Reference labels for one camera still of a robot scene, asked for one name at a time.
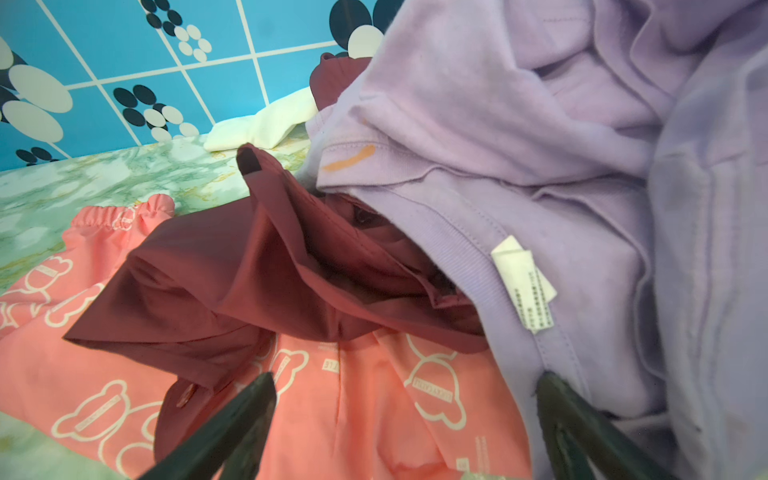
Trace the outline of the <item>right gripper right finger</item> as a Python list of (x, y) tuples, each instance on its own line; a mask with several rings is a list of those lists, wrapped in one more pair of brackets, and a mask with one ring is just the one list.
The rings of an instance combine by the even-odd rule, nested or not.
[(547, 371), (536, 386), (538, 418), (553, 475), (558, 480), (673, 480), (565, 380)]

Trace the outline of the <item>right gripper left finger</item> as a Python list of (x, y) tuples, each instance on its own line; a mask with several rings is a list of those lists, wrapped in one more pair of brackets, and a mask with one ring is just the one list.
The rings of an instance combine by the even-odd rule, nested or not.
[(276, 404), (273, 374), (266, 372), (143, 478), (255, 479)]

